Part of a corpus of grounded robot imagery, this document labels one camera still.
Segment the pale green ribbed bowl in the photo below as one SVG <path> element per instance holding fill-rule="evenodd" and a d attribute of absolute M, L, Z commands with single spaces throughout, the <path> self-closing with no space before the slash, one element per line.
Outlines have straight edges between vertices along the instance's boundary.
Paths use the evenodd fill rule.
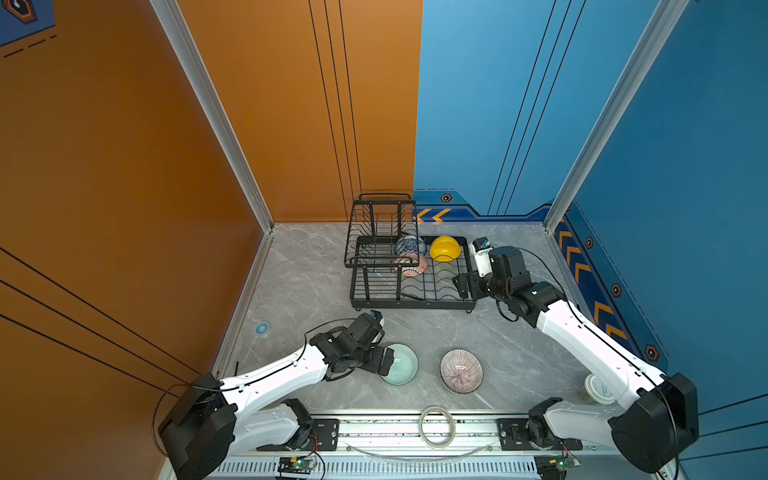
<path fill-rule="evenodd" d="M 402 386 L 411 382 L 418 372 L 418 358 L 415 352 L 404 344 L 391 344 L 388 346 L 394 353 L 394 360 L 389 373 L 382 379 L 393 386 Z"/>

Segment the yellow bowl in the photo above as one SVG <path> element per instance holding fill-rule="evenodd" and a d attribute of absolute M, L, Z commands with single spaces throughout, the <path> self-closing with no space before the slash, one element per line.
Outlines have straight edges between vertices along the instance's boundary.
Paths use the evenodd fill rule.
<path fill-rule="evenodd" d="M 461 245 L 456 238 L 451 236 L 439 236 L 430 244 L 429 255 L 436 262 L 451 262 L 457 260 L 461 254 Z"/>

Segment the blue floral bowl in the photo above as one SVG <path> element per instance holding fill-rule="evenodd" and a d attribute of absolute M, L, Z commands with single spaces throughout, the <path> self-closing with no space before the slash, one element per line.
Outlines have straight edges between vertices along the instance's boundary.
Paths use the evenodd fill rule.
<path fill-rule="evenodd" d="M 425 241 L 417 235 L 403 235 L 395 243 L 394 252 L 396 255 L 405 253 L 414 253 L 425 255 L 427 246 Z"/>

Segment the pink striped bowl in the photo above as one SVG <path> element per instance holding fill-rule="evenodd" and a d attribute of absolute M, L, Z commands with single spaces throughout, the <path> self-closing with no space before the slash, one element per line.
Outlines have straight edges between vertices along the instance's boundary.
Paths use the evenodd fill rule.
<path fill-rule="evenodd" d="M 447 352 L 440 361 L 440 376 L 445 386 L 457 394 L 476 391 L 484 379 L 480 360 L 464 349 Z"/>

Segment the orange patterned bowl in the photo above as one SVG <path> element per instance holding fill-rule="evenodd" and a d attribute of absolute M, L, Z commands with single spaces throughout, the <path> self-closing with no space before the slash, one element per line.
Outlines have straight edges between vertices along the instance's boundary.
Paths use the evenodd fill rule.
<path fill-rule="evenodd" d="M 403 252 L 396 263 L 399 265 L 401 275 L 405 278 L 414 278 L 426 272 L 428 261 L 426 257 L 417 252 Z"/>

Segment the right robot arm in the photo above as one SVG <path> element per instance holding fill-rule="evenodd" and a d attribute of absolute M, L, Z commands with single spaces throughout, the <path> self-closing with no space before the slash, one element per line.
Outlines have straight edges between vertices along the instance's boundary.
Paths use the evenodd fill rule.
<path fill-rule="evenodd" d="M 557 281 L 534 281 L 525 250 L 494 247 L 480 237 L 469 248 L 475 270 L 455 277 L 461 297 L 491 298 L 501 316 L 525 321 L 555 340 L 613 395 L 609 405 L 551 397 L 528 412 L 526 430 L 539 449 L 566 439 L 616 449 L 637 469 L 659 474 L 680 466 L 699 438 L 698 393 L 681 373 L 668 375 L 631 353 L 587 319 Z"/>

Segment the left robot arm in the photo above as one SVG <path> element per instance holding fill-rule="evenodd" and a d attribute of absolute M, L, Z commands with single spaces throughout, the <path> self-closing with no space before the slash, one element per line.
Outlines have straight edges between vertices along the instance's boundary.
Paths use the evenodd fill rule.
<path fill-rule="evenodd" d="M 153 424 L 176 477 L 203 479 L 227 457 L 264 446 L 305 447 L 313 419 L 291 393 L 357 370 L 388 375 L 394 351 L 382 346 L 384 335 L 382 313 L 371 310 L 309 330 L 298 350 L 265 367 L 224 379 L 207 373 L 185 385 Z"/>

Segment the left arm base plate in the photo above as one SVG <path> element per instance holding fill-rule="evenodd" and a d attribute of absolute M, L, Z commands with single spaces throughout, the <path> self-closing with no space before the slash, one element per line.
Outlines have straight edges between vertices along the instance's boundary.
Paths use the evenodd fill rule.
<path fill-rule="evenodd" d="M 314 419 L 311 427 L 301 427 L 297 437 L 286 444 L 265 445 L 257 451 L 336 451 L 339 440 L 340 420 L 338 418 Z"/>

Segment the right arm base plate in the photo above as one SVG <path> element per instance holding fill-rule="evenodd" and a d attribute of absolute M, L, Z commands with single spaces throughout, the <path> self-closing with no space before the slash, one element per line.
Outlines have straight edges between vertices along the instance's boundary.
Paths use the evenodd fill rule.
<path fill-rule="evenodd" d="M 498 419 L 496 426 L 503 451 L 583 449 L 580 440 L 557 437 L 538 420 L 505 417 Z"/>

